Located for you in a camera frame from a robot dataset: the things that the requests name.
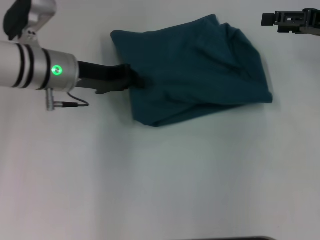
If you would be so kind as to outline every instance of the folded fabric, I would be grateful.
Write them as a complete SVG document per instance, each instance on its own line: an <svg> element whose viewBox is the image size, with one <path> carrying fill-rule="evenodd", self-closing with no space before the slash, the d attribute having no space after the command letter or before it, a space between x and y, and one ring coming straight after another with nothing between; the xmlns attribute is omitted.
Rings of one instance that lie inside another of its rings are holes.
<svg viewBox="0 0 320 240"><path fill-rule="evenodd" d="M145 81L144 89L130 89L133 117L144 125L273 101L257 50L215 15L154 32L116 30L111 37L123 61Z"/></svg>

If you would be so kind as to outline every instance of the teal cloth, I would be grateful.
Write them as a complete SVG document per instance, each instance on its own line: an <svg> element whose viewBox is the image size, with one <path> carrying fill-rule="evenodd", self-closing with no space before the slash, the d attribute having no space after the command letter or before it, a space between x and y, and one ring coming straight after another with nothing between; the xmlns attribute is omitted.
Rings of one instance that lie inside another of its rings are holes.
<svg viewBox="0 0 320 240"><path fill-rule="evenodd" d="M167 29L113 31L119 55L145 80L131 88L135 120L159 127L254 103L271 103L261 58L215 15Z"/></svg>

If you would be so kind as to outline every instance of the cable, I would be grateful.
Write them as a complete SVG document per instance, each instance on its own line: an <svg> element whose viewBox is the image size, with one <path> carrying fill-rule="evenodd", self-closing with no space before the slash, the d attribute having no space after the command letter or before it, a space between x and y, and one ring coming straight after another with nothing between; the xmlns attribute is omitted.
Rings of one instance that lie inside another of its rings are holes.
<svg viewBox="0 0 320 240"><path fill-rule="evenodd" d="M82 100L82 99L80 99L80 98L77 98L77 97L75 97L75 96L72 96L69 92L68 92L67 94L68 94L68 96L69 96L70 98L73 98L74 100L77 100L77 101L79 101L79 102L81 102L81 103L84 103L84 104L78 104L78 107L88 107L88 106L90 106L90 104L89 104L87 101Z"/></svg>

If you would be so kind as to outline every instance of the white tabletop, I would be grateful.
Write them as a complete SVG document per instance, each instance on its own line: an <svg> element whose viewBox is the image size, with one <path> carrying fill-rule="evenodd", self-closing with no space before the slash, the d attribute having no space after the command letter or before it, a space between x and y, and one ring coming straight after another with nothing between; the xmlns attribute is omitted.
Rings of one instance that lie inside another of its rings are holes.
<svg viewBox="0 0 320 240"><path fill-rule="evenodd" d="M90 107L46 112L43 91L0 88L1 239L319 239L320 36L260 26L319 1L57 2L41 45L105 65L119 63L112 30L216 14L261 53L274 103L151 128L132 120L127 93L77 88Z"/></svg>

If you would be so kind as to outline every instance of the green light ring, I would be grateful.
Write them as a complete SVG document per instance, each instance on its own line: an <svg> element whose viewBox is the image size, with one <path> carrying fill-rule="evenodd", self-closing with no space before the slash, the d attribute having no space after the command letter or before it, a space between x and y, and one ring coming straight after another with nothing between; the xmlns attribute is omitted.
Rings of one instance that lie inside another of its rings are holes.
<svg viewBox="0 0 320 240"><path fill-rule="evenodd" d="M61 75L62 73L63 73L63 69L62 69L62 67L61 66L59 66L59 65L54 65L53 67L52 67L52 69L51 69L51 72L54 74L54 75L56 75L56 76L59 76L59 75Z"/></svg>

